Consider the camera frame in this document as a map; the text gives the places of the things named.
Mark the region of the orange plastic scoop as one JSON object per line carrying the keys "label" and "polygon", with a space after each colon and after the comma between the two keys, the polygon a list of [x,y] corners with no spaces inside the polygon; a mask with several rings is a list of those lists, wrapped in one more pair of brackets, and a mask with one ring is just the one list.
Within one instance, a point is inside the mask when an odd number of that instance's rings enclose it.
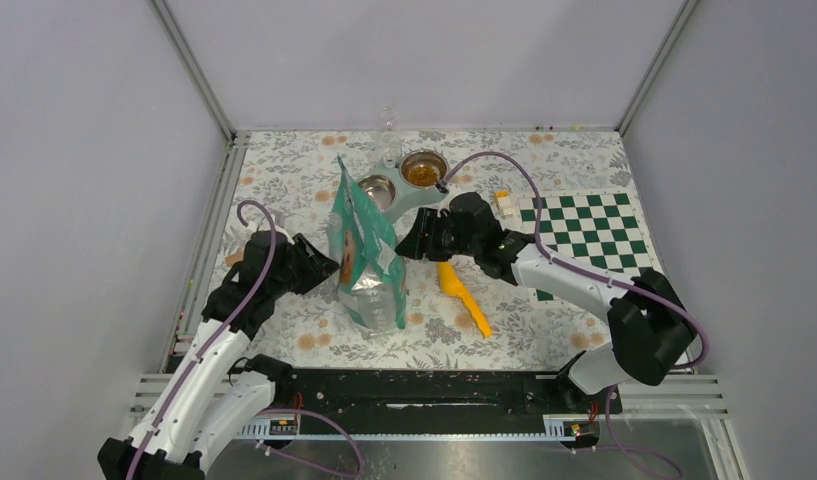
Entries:
{"label": "orange plastic scoop", "polygon": [[484,338],[492,336],[492,329],[484,312],[470,294],[467,287],[459,279],[454,267],[449,262],[439,262],[436,265],[438,283],[441,291],[450,297],[456,298],[466,307],[476,327]]}

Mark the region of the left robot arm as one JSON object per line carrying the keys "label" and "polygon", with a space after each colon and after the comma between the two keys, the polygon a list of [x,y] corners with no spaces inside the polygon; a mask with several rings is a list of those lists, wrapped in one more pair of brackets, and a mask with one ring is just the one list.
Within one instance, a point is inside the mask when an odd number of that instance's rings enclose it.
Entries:
{"label": "left robot arm", "polygon": [[261,359],[220,401],[216,388],[274,313],[339,268],[303,235],[257,231],[210,293],[184,359],[157,401],[123,440],[109,438],[97,459],[106,479],[203,479],[232,437],[259,411],[293,401],[290,367]]}

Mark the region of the green pet food bag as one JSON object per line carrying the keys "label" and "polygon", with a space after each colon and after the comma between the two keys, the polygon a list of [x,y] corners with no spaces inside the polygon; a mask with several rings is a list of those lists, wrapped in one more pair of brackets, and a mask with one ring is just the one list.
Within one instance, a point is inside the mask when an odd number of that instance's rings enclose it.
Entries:
{"label": "green pet food bag", "polygon": [[392,223],[338,157],[339,185],[326,227],[339,263],[338,302],[365,337],[406,328],[406,265],[395,252]]}

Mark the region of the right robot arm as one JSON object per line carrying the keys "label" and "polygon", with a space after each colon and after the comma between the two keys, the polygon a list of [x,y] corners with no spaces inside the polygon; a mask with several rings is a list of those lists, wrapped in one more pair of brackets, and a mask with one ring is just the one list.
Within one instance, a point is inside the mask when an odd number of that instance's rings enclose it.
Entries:
{"label": "right robot arm", "polygon": [[443,210],[419,209],[396,252],[434,262],[468,256],[490,278],[553,294],[602,320],[609,342],[579,353],[560,372],[557,396],[573,412],[628,380],[659,385],[694,341],[707,341],[660,272],[646,268],[630,276],[566,257],[535,234],[503,228],[474,192],[452,198]]}

